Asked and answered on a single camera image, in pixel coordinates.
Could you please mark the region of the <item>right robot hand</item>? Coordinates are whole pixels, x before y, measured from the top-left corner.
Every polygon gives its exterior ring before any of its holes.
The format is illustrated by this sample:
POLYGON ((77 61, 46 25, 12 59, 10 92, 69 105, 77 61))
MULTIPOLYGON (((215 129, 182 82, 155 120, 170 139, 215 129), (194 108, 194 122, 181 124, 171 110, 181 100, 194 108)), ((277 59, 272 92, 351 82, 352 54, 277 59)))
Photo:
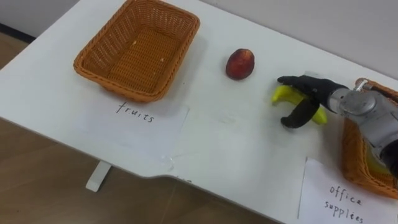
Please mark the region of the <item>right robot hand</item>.
POLYGON ((282 117, 280 122, 286 128, 300 128, 309 122, 320 105, 332 111, 329 105, 329 99, 337 90, 350 89, 347 86, 335 83, 332 80, 324 78, 314 78, 307 75, 282 76, 277 81, 283 85, 292 87, 305 95, 305 98, 293 109, 291 114, 282 117))

